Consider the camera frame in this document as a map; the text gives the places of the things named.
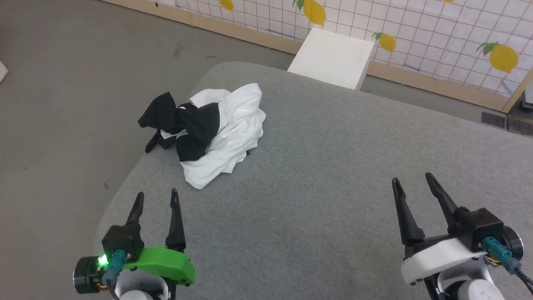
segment black and white garment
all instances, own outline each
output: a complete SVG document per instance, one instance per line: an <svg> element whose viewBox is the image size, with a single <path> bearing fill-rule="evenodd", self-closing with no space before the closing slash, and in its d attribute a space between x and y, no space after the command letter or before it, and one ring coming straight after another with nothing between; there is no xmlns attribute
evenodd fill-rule
<svg viewBox="0 0 533 300"><path fill-rule="evenodd" d="M207 89L176 108L170 93L152 101L139 119L141 127L157 129L145 152L157 144L169 148L174 142L185 180L204 188L220 173L232 173L246 152L263 136L265 113L259 109L257 83L236 89Z"/></svg>

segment black cloth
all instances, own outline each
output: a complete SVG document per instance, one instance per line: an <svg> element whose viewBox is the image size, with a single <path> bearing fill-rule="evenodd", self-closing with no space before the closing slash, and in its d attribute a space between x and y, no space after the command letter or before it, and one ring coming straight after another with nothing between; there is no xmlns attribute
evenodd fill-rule
<svg viewBox="0 0 533 300"><path fill-rule="evenodd" d="M176 143L180 161L195 161L205 155L205 150L216 136L220 127L218 103L196 107L188 102L176 107L170 92L155 98L139 118L141 127L157 129L144 151L150 152L157 144L164 149ZM186 135L164 139L161 130L175 135L183 130Z"/></svg>

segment wooden frame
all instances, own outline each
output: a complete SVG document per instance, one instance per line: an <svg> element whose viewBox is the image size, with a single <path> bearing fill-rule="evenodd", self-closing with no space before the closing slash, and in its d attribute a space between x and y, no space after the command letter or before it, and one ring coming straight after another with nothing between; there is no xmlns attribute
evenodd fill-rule
<svg viewBox="0 0 533 300"><path fill-rule="evenodd" d="M202 17L191 12L179 10L175 7L163 5L156 6L154 2L148 0L102 1L153 14L162 18L185 23L194 27L199 27L287 53L296 54L302 45L301 42L291 41L280 36L274 36L268 33L218 21L212 18ZM510 99L506 99L499 94L485 92L451 81L437 80L423 74L379 64L373 61L371 61L368 66L367 74L412 86L414 88L441 94L447 97L459 99L479 106L491 108L504 113L509 112L509 110L518 100L519 96L526 89L527 85L533 81L532 70L529 72L526 79L520 84L513 96Z"/></svg>

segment concrete floor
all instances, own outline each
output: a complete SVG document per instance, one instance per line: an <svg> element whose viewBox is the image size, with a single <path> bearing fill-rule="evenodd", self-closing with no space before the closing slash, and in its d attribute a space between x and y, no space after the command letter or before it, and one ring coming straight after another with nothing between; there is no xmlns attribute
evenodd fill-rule
<svg viewBox="0 0 533 300"><path fill-rule="evenodd" d="M72 270L153 134L136 122L148 103L185 102L222 62L292 58L98 0L0 0L0 299L95 298ZM487 110L370 76L362 90L474 122Z"/></svg>

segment gray table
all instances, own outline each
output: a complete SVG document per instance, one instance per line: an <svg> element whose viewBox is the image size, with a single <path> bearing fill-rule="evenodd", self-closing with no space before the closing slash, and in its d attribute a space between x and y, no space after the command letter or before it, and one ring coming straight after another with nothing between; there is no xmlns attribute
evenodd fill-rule
<svg viewBox="0 0 533 300"><path fill-rule="evenodd" d="M104 214L94 244L125 221L145 193L142 237L162 246L171 189L180 193L186 253L197 283L184 299L424 299L403 283L403 246L391 179L399 177L427 236L446 223L424 173L457 204L487 207L533 244L533 140L486 125L340 88L268 67L232 62L195 87L257 82L264 136L233 174L199 191L175 150L145 155ZM527 249L523 270L533 275ZM507 300L530 297L503 268L491 270Z"/></svg>

